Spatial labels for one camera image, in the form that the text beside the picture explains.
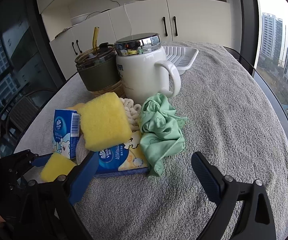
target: braided white yarn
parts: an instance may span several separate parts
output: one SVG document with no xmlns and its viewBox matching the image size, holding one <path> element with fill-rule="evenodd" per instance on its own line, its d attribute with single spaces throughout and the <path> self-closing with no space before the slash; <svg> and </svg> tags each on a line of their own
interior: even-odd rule
<svg viewBox="0 0 288 240">
<path fill-rule="evenodd" d="M 139 104 L 134 105 L 134 101 L 129 98 L 120 98 L 124 105 L 124 109 L 127 115 L 128 122 L 132 131 L 138 131 L 140 129 L 138 118 L 142 109 Z"/>
</svg>

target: cabinet handle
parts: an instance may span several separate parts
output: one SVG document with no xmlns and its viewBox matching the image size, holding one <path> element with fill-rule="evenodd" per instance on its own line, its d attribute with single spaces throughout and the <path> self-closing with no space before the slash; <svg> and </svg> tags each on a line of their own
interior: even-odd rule
<svg viewBox="0 0 288 240">
<path fill-rule="evenodd" d="M 165 17 L 163 17 L 163 22 L 164 22 L 164 28 L 165 28 L 165 36 L 167 37 L 167 29 L 166 29 L 166 22 L 165 22 Z"/>
<path fill-rule="evenodd" d="M 80 49 L 80 46 L 78 45 L 78 40 L 76 40 L 76 45 L 77 45 L 77 47 L 78 47 L 80 53 L 82 53 L 82 51 L 81 51 L 81 49 Z"/>
<path fill-rule="evenodd" d="M 76 50 L 74 48 L 74 42 L 72 42 L 72 47 L 73 47 L 73 50 L 74 50 L 75 54 L 77 55 L 77 52 L 76 52 Z"/>
<path fill-rule="evenodd" d="M 173 19 L 174 19 L 174 24 L 175 24 L 175 36 L 178 36 L 177 26 L 176 26 L 176 17 L 174 16 Z"/>
</svg>

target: mug handle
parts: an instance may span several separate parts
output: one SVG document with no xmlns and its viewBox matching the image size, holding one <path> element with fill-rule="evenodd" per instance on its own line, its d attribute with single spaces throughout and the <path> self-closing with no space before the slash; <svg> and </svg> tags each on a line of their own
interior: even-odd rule
<svg viewBox="0 0 288 240">
<path fill-rule="evenodd" d="M 179 72 L 178 72 L 177 68 L 175 67 L 175 65 L 173 63 L 171 63 L 168 60 L 156 61 L 155 66 L 160 66 L 160 67 L 165 68 L 168 71 L 168 73 L 170 74 L 170 76 L 173 80 L 173 84 L 174 84 L 173 92 L 169 91 L 166 88 L 162 88 L 160 90 L 160 93 L 164 94 L 168 98 L 173 98 L 174 96 L 176 96 L 179 93 L 179 91 L 181 89 L 181 78 L 179 76 Z"/>
</svg>

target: silver lid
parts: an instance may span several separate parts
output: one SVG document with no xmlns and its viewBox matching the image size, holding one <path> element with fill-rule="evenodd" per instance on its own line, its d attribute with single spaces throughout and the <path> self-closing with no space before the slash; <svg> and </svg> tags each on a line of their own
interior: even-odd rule
<svg viewBox="0 0 288 240">
<path fill-rule="evenodd" d="M 158 33 L 135 34 L 115 42 L 115 49 L 119 56 L 146 54 L 159 48 L 161 48 L 161 40 Z"/>
</svg>

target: chair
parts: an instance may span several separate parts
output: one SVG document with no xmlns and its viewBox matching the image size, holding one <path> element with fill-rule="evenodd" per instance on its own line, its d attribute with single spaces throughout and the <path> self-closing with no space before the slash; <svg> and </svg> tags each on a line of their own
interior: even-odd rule
<svg viewBox="0 0 288 240">
<path fill-rule="evenodd" d="M 9 138 L 9 140 L 16 146 L 18 141 L 20 140 L 23 133 L 26 131 L 27 127 L 31 124 L 31 122 L 35 119 L 35 117 L 38 115 L 40 110 L 44 107 L 38 107 L 35 105 L 35 103 L 32 101 L 32 99 L 29 97 L 32 94 L 35 94 L 37 92 L 41 91 L 49 91 L 56 93 L 56 90 L 49 89 L 49 88 L 42 88 L 38 90 L 34 90 L 32 92 L 27 93 L 26 95 L 23 95 L 12 107 L 10 110 L 7 119 L 6 119 L 6 136 Z M 16 136 L 10 132 L 10 121 L 12 124 L 17 128 L 18 131 L 20 131 L 20 135 L 16 138 Z"/>
</svg>

